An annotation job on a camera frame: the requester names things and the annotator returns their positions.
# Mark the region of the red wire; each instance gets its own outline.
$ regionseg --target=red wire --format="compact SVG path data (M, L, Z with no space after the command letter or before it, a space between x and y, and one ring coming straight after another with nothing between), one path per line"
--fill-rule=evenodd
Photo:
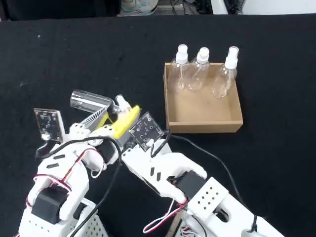
M151 232L153 232L154 230L156 230L158 227L160 227L166 220L168 220L170 217L174 216L175 214L177 214L179 211L181 211L186 205L188 204L188 201L186 201L184 204L182 204L180 207L179 207L179 210L175 211L172 215L166 217L165 219L163 219L161 221L161 223L157 226L155 226L151 231L147 232L146 234L149 234Z
M83 155L85 154L86 151L89 151L89 150L93 150L93 151L96 151L99 155L101 155L96 149L93 149L93 148L87 148L85 149L81 154L80 156L76 159L75 163L73 164L73 166L70 167L70 169L68 170L68 172L66 173L66 175L64 176L64 178L62 179L62 182L64 182L68 176L70 175L71 171L73 170L74 166L82 160L82 157Z
M52 175L49 175L49 174L37 174L37 175L34 176L34 178L37 178L37 177L49 177L49 178L55 179L58 182L60 182L62 185L66 186L66 188L68 188L71 191L71 188L70 188L70 186L68 184L66 184L62 180L57 179L56 177L54 177Z

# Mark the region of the open cardboard box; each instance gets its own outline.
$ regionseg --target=open cardboard box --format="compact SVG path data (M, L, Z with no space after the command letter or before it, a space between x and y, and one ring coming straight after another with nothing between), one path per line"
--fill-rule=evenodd
M167 127L173 133L236 132L243 124L236 83L221 99L212 95L210 84L222 63L210 63L208 78L200 91L168 89L170 63L164 66L164 99Z

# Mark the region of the circuit board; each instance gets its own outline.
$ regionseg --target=circuit board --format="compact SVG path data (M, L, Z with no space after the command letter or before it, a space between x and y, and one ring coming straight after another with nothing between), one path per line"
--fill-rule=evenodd
M147 151L152 144L149 142L157 141L162 135L163 130L159 127L153 117L146 112L137 123L129 130L134 141L144 150Z
M63 142L60 112L45 109L34 109L34 112L42 139Z

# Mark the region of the black fabric surface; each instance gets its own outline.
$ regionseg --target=black fabric surface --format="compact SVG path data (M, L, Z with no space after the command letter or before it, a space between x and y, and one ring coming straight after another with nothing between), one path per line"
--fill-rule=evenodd
M287 237L315 236L316 15L163 16L0 23L0 230L18 231L42 144L33 107L59 109L65 127L88 114L70 108L73 89L123 94L165 127L163 64L177 46L202 46L223 62L240 48L237 87L244 126L236 134L188 135L220 156L249 208ZM170 140L235 195L221 165ZM92 182L98 202L114 165ZM100 217L116 237L143 236L165 213L158 197L124 166ZM164 236L164 225L150 236Z

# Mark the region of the black wire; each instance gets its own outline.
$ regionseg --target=black wire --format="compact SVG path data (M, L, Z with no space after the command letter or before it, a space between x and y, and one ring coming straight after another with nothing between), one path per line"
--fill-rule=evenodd
M188 138L185 138L185 137L181 137L181 136L177 136L177 135L171 135L171 137L175 138L175 139L179 139L179 140L183 140L183 141L186 141L186 142L189 142L191 145L193 145L195 148L199 149L200 151L202 152L205 152L206 154L214 157L216 160L218 160L222 166L226 169L226 172L228 173L229 175L229 178L232 182L232 185L233 185L233 188L234 188L234 191L237 195L237 198L239 199L239 201L241 202L241 204L243 204L245 207L247 207L241 197L241 195L239 194L239 191L238 191L238 188L237 188L237 185L235 183L235 180L230 172L230 170L228 169L228 167L226 166L226 164L216 155L212 154L211 152L208 152L207 150L203 149L202 147L199 147L198 145L196 145L195 143L193 143L191 140L189 140Z
M257 230L258 226L257 226L257 215L254 215L253 217L253 223L251 225L251 230L248 231L249 233L252 233L252 232L258 232Z
M59 146L55 150L51 151L50 153L47 153L45 155L35 157L35 158L38 160L43 160L43 159L46 159L46 158L56 154L57 152L61 151L62 149L64 149L66 146L68 146L70 144L74 144L74 143L78 143L78 142L87 142L87 141L91 141L91 140L108 140L108 141L111 141L116 146L116 148L118 148L118 150L120 151L117 142L114 139L112 139L111 137L102 137L102 136L100 136L100 137L86 137L86 138L83 138L80 140L71 140L71 141L65 142L64 144L62 144L61 146Z
M183 0L184 3L186 3L188 5L188 8L190 9L190 11L192 12L193 15L195 15L196 13L192 10L191 6L194 6L196 8L196 6L192 3L190 3L189 1Z
M207 233L206 233L206 230L205 230L205 228L204 228L204 226L201 224L201 222L195 217L195 216L192 216L197 222L198 222L198 224L202 227L202 229L203 229L203 232L204 232L204 237L207 237Z
M167 142L169 141L170 139L170 136L171 136L171 132L170 131L166 131L165 134L167 134L165 140L162 142L162 144L155 150L155 152L153 153L154 151L154 145L152 145L152 148L151 148L151 151L150 151L150 156L152 158L154 158L161 150L162 148L164 147L164 145L167 144Z
M184 0L182 0L182 6L183 6L183 14L186 14L186 7L184 6Z
M110 182L110 184L109 184L109 186L108 186L108 189L106 190L106 192L105 192L105 194L104 194L104 196L103 196L103 198L99 201L99 203L93 208L93 210L89 213L89 215L81 222L81 224L74 230L74 232L70 235L70 237L74 237L75 235L76 235L76 233L85 225L85 223L87 223L88 221L89 221L89 219L94 215L94 213L98 210L98 208L100 207L100 205L102 204L102 203L104 203L104 201L106 200L106 198L108 197L108 195L109 195L109 193L110 193L110 191L111 191L111 189L112 189L112 187L113 187L113 184L114 184L114 182L115 182L115 180L116 180L116 178L117 178L117 176L118 176L118 173L119 173L119 168L121 167L121 164L122 164L122 151L120 150L120 148L119 148L119 145L117 144L117 142L115 141L115 140L113 140L112 138L110 138L110 137L90 137L91 139L82 139L82 140L74 140L75 142L83 142L83 141L90 141L90 140L96 140L96 139L102 139L102 140L109 140L109 141L111 141L114 145L115 145L115 147L117 148L117 150L118 150L118 164L117 164L117 167L116 167L116 169L115 169L115 172L114 172L114 175L113 175L113 177L112 177L112 180L111 180L111 182ZM75 143L75 142L72 142L72 141L70 141L70 142L66 142L66 143L64 143L62 146L60 146L59 148L57 148L57 149L59 149L58 151L60 151L61 149L63 149L63 148L65 148L66 146L68 146L68 145L70 145L70 144L73 144L73 143ZM53 155L53 154L55 154L56 152L55 152L56 150L54 150L54 151L52 151L52 152L50 152L49 154L47 154L47 155L49 155L49 156L51 156L51 155Z
M177 12L176 12L176 10L174 9L174 6L178 3L178 1L179 1L179 0L177 0L176 3L173 5L173 4L172 4L172 0L170 0L170 5L171 5L171 7L172 7L172 13L173 13L174 15L178 15Z

